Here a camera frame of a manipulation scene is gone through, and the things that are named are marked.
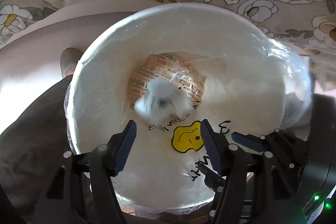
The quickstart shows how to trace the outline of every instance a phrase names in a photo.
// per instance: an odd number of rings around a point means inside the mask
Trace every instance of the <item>smiley face sticker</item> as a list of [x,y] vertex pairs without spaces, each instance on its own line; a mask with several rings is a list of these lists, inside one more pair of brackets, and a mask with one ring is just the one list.
[[186,127],[177,127],[174,130],[171,146],[179,153],[187,153],[193,149],[200,150],[203,147],[201,138],[201,122],[195,121]]

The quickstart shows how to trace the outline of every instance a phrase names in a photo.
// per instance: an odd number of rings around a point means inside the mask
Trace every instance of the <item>yellow smiley face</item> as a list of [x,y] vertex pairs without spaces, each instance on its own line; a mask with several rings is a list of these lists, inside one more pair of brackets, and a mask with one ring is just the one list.
[[193,149],[200,150],[203,147],[201,138],[201,122],[195,121],[187,127],[177,127],[174,130],[171,146],[179,153],[187,153]]

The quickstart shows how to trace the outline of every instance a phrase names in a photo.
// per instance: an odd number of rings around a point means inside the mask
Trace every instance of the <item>blue gripper pad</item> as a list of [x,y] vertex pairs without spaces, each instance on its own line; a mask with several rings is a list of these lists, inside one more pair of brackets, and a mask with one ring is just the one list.
[[115,153],[115,175],[124,169],[136,136],[137,124],[133,120],[130,120],[123,131],[123,139]]
[[219,150],[214,142],[214,139],[212,138],[213,134],[215,133],[209,124],[207,119],[204,119],[201,122],[201,137],[204,142],[205,149],[207,150],[207,154],[209,156],[212,168],[220,174],[222,171],[221,167],[221,155],[219,153]]

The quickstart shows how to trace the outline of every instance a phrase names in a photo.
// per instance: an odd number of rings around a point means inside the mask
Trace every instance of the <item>person's foot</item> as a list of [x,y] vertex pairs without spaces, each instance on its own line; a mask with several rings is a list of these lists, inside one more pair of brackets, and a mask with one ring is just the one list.
[[82,57],[83,53],[76,48],[66,48],[60,59],[62,78],[69,75],[73,75],[78,61]]

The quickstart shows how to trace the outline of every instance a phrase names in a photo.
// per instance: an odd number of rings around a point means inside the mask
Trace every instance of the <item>white plastic bag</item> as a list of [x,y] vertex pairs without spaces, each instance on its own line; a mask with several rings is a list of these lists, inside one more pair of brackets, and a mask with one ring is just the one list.
[[[205,91],[202,104],[185,120],[148,126],[125,104],[127,84],[148,55],[163,52],[206,75]],[[210,5],[171,4],[132,15],[98,37],[77,65],[67,100],[68,135],[76,153],[107,143],[129,119],[136,121],[125,169],[112,179],[120,205],[179,214],[214,196],[197,169],[199,161],[211,168],[196,138],[199,122],[208,119],[222,134],[267,135],[300,119],[310,104],[310,81],[297,54],[240,16]],[[181,135],[195,140],[185,153],[174,149],[174,138]]]
[[206,77],[177,55],[155,54],[131,73],[127,99],[149,124],[184,119],[202,102]]

